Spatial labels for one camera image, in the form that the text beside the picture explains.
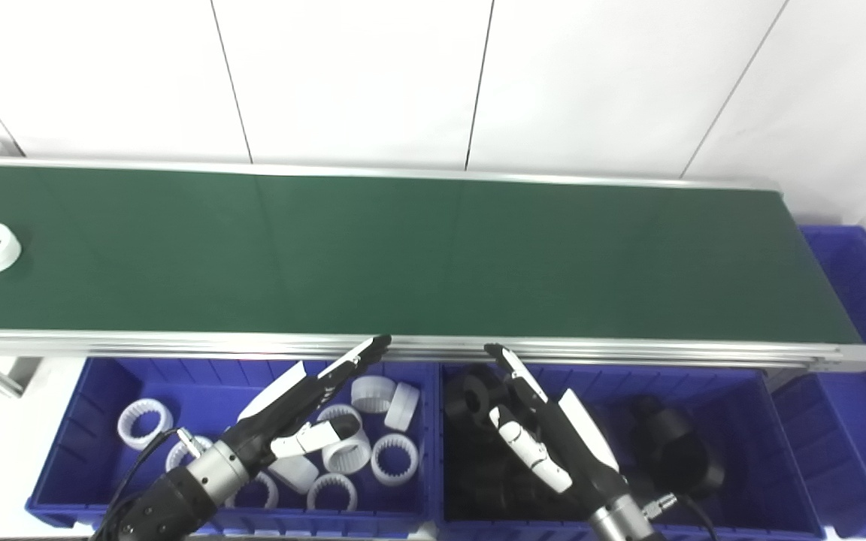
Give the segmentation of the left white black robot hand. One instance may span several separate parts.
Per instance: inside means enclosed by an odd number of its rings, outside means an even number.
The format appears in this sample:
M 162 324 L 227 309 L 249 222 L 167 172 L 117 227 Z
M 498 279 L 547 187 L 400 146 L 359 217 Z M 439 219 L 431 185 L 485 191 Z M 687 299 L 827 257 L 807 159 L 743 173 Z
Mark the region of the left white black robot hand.
M 277 460 L 320 451 L 357 435 L 362 423 L 353 414 L 313 424 L 309 418 L 348 380 L 380 361 L 391 342 L 388 334 L 368 338 L 316 373 L 308 373 L 302 361 L 296 363 L 262 390 L 221 435 L 230 459 L 253 479 Z

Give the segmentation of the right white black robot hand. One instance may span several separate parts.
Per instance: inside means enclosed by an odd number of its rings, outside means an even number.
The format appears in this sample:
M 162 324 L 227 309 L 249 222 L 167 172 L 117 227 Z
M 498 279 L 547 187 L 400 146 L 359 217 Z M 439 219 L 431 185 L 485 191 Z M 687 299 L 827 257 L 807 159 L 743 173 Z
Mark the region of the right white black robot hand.
M 516 397 L 536 420 L 528 429 L 504 404 L 491 408 L 490 422 L 514 455 L 556 495 L 564 495 L 585 514 L 615 512 L 630 494 L 601 429 L 573 390 L 558 400 L 543 390 L 525 363 L 501 343 L 483 349 L 507 373 Z

